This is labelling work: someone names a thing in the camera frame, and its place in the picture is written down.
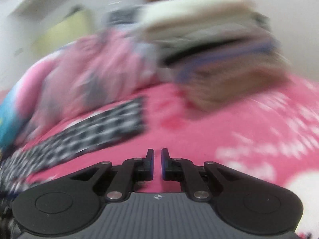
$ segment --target crumpled clothes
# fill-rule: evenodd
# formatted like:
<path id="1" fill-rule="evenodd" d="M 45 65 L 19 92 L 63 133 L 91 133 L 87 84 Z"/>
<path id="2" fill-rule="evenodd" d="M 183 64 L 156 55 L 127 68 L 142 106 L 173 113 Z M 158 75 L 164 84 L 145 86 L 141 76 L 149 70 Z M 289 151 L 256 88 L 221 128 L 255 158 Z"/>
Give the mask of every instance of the crumpled clothes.
<path id="1" fill-rule="evenodd" d="M 152 44 L 117 28 L 80 38 L 44 80 L 36 110 L 17 142 L 23 144 L 60 121 L 123 100 L 156 80 Z"/>
<path id="2" fill-rule="evenodd" d="M 288 62 L 278 41 L 266 31 L 202 50 L 193 47 L 176 57 L 174 80 L 185 97 L 205 111 L 286 80 Z"/>

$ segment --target fabric pile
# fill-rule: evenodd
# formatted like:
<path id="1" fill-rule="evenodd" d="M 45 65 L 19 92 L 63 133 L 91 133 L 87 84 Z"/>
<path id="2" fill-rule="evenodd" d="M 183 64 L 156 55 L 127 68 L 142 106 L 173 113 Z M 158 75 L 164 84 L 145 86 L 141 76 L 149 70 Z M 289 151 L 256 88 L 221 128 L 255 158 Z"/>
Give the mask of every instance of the fabric pile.
<path id="1" fill-rule="evenodd" d="M 253 0 L 159 1 L 142 9 L 140 24 L 165 74 L 201 109 L 285 80 L 287 62 Z"/>
<path id="2" fill-rule="evenodd" d="M 155 49 L 120 28 L 83 37 L 32 66 L 0 106 L 0 150 L 156 82 Z"/>

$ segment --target pink blanket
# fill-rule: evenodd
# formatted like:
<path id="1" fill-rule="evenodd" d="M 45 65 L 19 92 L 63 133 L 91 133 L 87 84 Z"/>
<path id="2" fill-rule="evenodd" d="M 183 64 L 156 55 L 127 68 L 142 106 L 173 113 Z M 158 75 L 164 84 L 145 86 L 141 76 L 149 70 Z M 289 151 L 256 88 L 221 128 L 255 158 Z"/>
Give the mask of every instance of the pink blanket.
<path id="1" fill-rule="evenodd" d="M 297 232 L 311 232 L 318 238 L 319 85 L 294 76 L 291 79 L 285 86 L 209 115 L 186 105 L 172 84 L 145 89 L 140 93 L 148 97 L 146 133 L 41 172 L 30 180 L 58 178 L 105 160 L 121 164 L 128 158 L 144 157 L 147 149 L 153 148 L 154 180 L 142 190 L 179 191 L 178 183 L 161 179 L 160 152 L 168 148 L 171 157 L 187 158 L 197 165 L 217 161 L 291 189 L 304 204 Z M 71 122 L 55 126 L 41 139 Z"/>

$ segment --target black and white patterned fabric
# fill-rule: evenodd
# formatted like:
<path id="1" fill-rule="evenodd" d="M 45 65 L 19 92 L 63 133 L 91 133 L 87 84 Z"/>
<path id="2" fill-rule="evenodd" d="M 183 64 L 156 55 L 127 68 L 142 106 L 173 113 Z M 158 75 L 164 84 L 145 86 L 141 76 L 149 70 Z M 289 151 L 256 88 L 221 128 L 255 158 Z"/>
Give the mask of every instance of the black and white patterned fabric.
<path id="1" fill-rule="evenodd" d="M 141 133 L 145 128 L 142 103 L 142 97 L 125 102 L 66 128 L 25 152 L 16 151 L 0 165 L 0 193 L 14 198 L 38 184 L 25 183 L 30 174 Z"/>

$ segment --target white wall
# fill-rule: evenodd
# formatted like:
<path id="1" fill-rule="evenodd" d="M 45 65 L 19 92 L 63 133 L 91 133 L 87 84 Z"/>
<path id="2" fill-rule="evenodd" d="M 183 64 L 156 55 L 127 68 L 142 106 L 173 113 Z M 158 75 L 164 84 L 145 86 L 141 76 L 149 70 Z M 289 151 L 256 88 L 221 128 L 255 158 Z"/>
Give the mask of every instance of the white wall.
<path id="1" fill-rule="evenodd" d="M 11 88 L 33 63 L 31 40 L 35 23 L 9 16 L 11 0 L 0 0 L 0 91 Z"/>
<path id="2" fill-rule="evenodd" d="M 319 0 L 256 0 L 294 72 L 319 81 Z"/>
<path id="3" fill-rule="evenodd" d="M 62 21 L 72 6 L 81 4 L 92 10 L 96 27 L 100 28 L 102 16 L 109 10 L 145 1 L 35 0 L 26 7 L 19 6 L 12 14 L 16 0 L 0 0 L 0 91 L 11 88 L 34 63 L 32 43 L 45 30 Z"/>
<path id="4" fill-rule="evenodd" d="M 45 3 L 39 3 L 40 8 L 34 9 L 34 11 L 50 11 L 49 14 L 44 15 L 44 19 L 39 23 L 39 28 L 45 30 L 60 22 L 74 5 L 84 5 L 93 12 L 95 25 L 97 28 L 100 28 L 101 19 L 108 11 L 125 5 L 142 4 L 145 2 L 146 0 L 67 0 L 61 4 L 57 0 L 46 0 Z"/>

